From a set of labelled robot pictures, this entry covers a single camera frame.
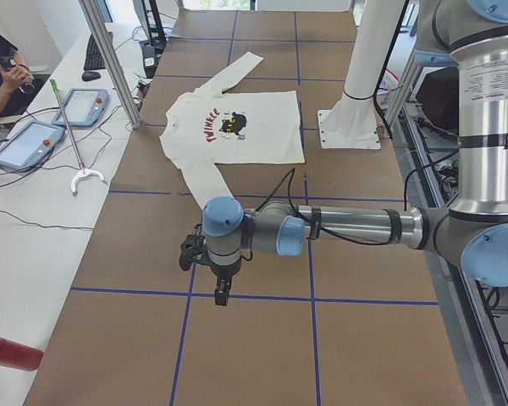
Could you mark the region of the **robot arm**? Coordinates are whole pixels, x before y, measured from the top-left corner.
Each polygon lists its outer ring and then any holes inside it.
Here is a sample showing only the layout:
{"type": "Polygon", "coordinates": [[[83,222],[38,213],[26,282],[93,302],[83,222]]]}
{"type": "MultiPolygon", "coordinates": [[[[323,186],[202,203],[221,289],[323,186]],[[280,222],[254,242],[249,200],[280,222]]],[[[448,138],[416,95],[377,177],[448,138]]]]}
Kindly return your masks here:
{"type": "Polygon", "coordinates": [[[459,73],[456,148],[429,161],[441,208],[364,210],[295,206],[266,200],[246,210],[231,197],[210,200],[193,249],[216,276],[214,299],[226,305],[243,251],[301,253],[305,240],[404,244],[439,255],[482,284],[508,287],[508,1],[424,1],[417,60],[436,73],[459,73]]]}

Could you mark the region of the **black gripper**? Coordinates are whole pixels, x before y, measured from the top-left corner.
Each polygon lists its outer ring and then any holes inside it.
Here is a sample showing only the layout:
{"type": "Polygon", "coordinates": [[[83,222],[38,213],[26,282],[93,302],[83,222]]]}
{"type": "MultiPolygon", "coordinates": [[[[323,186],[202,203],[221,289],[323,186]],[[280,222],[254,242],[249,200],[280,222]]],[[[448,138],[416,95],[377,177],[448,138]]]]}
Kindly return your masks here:
{"type": "Polygon", "coordinates": [[[213,274],[218,278],[214,290],[215,305],[226,306],[229,300],[229,284],[231,284],[233,276],[240,271],[240,260],[225,266],[210,261],[209,266],[213,274]]]}

